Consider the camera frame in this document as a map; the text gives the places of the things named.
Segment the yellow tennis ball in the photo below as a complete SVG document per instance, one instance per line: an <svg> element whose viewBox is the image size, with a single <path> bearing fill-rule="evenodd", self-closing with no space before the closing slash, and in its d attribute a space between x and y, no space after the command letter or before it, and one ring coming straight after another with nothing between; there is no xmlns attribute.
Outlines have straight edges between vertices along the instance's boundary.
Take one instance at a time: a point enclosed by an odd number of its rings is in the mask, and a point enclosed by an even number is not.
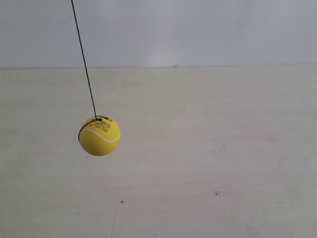
<svg viewBox="0 0 317 238"><path fill-rule="evenodd" d="M121 130L118 123L111 117L92 117L81 126L78 140L88 154L106 156L119 146Z"/></svg>

